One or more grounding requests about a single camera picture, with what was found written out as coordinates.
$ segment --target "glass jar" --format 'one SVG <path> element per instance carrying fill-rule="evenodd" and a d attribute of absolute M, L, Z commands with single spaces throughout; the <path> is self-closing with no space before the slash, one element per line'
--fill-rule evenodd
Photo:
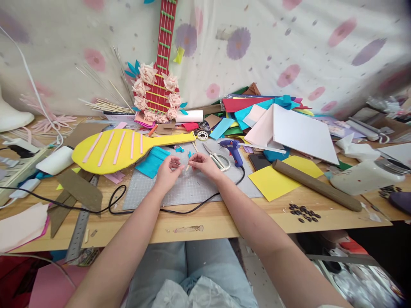
<path fill-rule="evenodd" d="M 410 172 L 410 168 L 396 160 L 368 160 L 333 176 L 330 182 L 348 195 L 361 195 L 400 183 Z"/>

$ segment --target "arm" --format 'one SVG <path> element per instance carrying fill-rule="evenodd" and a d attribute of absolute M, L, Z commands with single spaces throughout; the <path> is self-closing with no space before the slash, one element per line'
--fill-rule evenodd
<path fill-rule="evenodd" d="M 279 225 L 245 195 L 210 157 L 197 153 L 189 162 L 218 186 L 240 234 L 256 252 L 286 307 L 351 307 Z"/>
<path fill-rule="evenodd" d="M 91 266 L 66 308 L 120 306 L 149 244 L 161 201 L 184 168 L 177 166 L 178 169 L 171 170 L 175 164 L 180 165 L 179 160 L 175 156 L 165 159 L 155 185 Z"/>

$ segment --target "left hand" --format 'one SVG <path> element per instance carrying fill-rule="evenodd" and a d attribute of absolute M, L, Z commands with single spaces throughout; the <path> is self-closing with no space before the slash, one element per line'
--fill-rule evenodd
<path fill-rule="evenodd" d="M 172 155 L 167 156 L 160 168 L 158 168 L 154 187 L 163 190 L 165 193 L 168 192 L 183 172 L 184 167 L 184 165 L 181 165 L 179 157 Z"/>

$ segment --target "floral fabric backdrop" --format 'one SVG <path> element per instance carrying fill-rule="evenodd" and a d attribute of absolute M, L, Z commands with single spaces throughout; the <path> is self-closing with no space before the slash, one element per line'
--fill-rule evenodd
<path fill-rule="evenodd" d="M 3 0 L 0 26 L 53 111 L 97 115 L 78 98 L 111 98 L 76 66 L 88 63 L 127 97 L 113 46 L 123 62 L 153 62 L 160 3 Z M 341 117 L 406 74 L 409 16 L 401 0 L 179 0 L 171 59 L 185 53 L 170 70 L 188 108 L 257 82 L 264 95 L 302 97 L 314 113 Z M 28 110 L 19 97 L 33 89 L 1 30 L 0 84 L 6 101 Z"/>

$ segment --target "jar lid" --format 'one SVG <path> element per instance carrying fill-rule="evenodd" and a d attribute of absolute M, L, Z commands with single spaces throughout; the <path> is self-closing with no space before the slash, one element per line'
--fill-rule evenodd
<path fill-rule="evenodd" d="M 384 168 L 384 169 L 389 169 L 390 171 L 393 171 L 395 173 L 405 175 L 407 173 L 411 173 L 411 169 L 404 165 L 403 163 L 400 163 L 397 160 L 389 159 L 389 158 L 384 158 L 382 160 L 378 160 L 375 162 L 378 166 Z"/>

